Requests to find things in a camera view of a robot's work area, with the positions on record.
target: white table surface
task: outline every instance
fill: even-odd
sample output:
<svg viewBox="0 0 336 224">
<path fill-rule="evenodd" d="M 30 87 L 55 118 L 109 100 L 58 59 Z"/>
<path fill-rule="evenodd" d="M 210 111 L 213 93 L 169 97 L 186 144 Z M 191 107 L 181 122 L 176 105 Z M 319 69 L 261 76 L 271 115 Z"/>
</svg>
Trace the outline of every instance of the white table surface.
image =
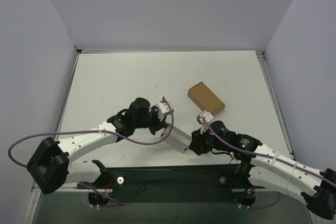
<svg viewBox="0 0 336 224">
<path fill-rule="evenodd" d="M 81 54 L 69 93 L 61 131 L 88 130 L 137 97 L 156 104 L 166 96 L 175 109 L 175 126 L 191 135 L 199 129 L 200 109 L 187 96 L 203 81 L 225 104 L 215 116 L 229 130 L 251 135 L 289 157 L 284 136 L 254 51 L 133 52 Z M 131 138 L 155 141 L 147 129 Z M 123 140 L 106 145 L 77 162 L 98 159 L 106 167 L 226 164 L 226 155 L 181 154 L 161 143 L 142 146 Z"/>
</svg>

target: gray wall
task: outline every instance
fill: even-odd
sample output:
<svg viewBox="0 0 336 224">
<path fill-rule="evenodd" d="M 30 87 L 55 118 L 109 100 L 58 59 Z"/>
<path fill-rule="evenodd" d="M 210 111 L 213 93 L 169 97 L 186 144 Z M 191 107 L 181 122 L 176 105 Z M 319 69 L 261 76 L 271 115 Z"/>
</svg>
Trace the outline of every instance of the gray wall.
<svg viewBox="0 0 336 224">
<path fill-rule="evenodd" d="M 79 49 L 265 49 L 292 0 L 51 0 Z"/>
<path fill-rule="evenodd" d="M 336 170 L 336 0 L 293 0 L 266 63 L 298 161 Z"/>
<path fill-rule="evenodd" d="M 0 223 L 20 223 L 33 184 L 7 149 L 17 139 L 53 131 L 76 50 L 50 0 L 0 0 Z M 14 150 L 27 162 L 39 140 Z"/>
</svg>

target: cable tie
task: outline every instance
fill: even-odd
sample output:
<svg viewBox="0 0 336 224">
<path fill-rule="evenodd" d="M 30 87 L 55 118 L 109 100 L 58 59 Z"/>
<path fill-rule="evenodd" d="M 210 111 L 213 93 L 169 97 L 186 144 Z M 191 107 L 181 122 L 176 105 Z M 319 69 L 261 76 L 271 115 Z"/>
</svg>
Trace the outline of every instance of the cable tie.
<svg viewBox="0 0 336 224">
<path fill-rule="evenodd" d="M 293 169 L 292 169 L 292 172 L 290 174 L 290 182 L 293 183 L 293 174 L 294 174 L 294 171 L 296 169 L 296 166 L 298 165 L 299 162 L 295 162 L 294 163 L 294 166 L 293 166 Z"/>
<path fill-rule="evenodd" d="M 101 130 L 99 129 L 99 127 L 96 127 L 97 131 L 99 131 L 99 134 L 101 135 L 101 137 L 103 137 L 103 133 L 101 132 Z"/>
<path fill-rule="evenodd" d="M 272 159 L 272 162 L 270 163 L 270 167 L 268 168 L 269 171 L 271 171 L 272 168 L 274 167 L 275 161 L 277 160 L 278 156 L 280 156 L 280 152 L 276 151 Z"/>
</svg>

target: brown box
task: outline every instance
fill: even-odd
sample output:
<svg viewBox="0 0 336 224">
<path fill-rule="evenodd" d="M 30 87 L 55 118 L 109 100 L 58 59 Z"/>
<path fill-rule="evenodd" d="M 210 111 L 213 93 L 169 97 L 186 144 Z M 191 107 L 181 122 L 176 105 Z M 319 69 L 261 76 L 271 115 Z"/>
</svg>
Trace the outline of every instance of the brown box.
<svg viewBox="0 0 336 224">
<path fill-rule="evenodd" d="M 218 114 L 225 104 L 201 81 L 188 90 L 188 97 L 202 110 Z"/>
</svg>

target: white robotic arm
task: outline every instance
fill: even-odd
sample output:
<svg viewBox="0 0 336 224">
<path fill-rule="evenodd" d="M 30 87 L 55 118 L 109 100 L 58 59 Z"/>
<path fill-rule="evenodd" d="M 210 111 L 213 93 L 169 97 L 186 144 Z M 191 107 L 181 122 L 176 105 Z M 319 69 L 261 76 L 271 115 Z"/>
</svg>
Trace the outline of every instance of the white robotic arm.
<svg viewBox="0 0 336 224">
<path fill-rule="evenodd" d="M 105 167 L 99 161 L 76 164 L 75 160 L 95 149 L 116 143 L 124 138 L 136 142 L 128 138 L 135 129 L 148 128 L 155 135 L 158 130 L 168 126 L 165 119 L 173 112 L 171 103 L 167 102 L 164 97 L 161 102 L 151 108 L 149 101 L 137 98 L 128 109 L 120 111 L 90 131 L 81 131 L 83 134 L 58 141 L 54 141 L 52 137 L 44 139 L 26 168 L 43 194 L 52 193 L 64 183 L 93 183 L 104 173 Z"/>
<path fill-rule="evenodd" d="M 212 122 L 213 118 L 208 114 L 205 111 L 197 117 L 202 127 L 192 133 L 189 149 L 197 155 L 213 148 L 233 154 L 241 161 L 237 176 L 247 178 L 254 186 L 291 196 L 307 204 L 314 214 L 333 219 L 336 211 L 335 171 L 327 168 L 323 172 L 293 161 L 249 135 L 229 131 L 221 121 Z"/>
</svg>

